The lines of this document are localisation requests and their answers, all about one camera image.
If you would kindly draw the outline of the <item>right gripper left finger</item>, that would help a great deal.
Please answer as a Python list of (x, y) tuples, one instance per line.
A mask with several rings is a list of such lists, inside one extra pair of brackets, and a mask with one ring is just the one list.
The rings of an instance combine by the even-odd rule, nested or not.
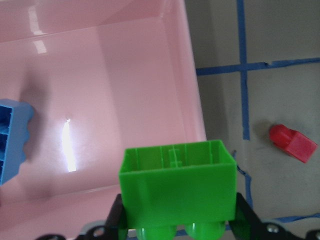
[(122, 195), (119, 193), (111, 206), (105, 222), (107, 240), (126, 240), (128, 236), (128, 222)]

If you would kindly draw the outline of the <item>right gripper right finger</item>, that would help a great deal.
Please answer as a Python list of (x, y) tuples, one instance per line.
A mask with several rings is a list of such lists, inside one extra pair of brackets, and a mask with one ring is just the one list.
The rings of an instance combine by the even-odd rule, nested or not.
[(263, 223), (240, 192), (236, 193), (234, 219), (228, 225), (236, 240), (261, 240)]

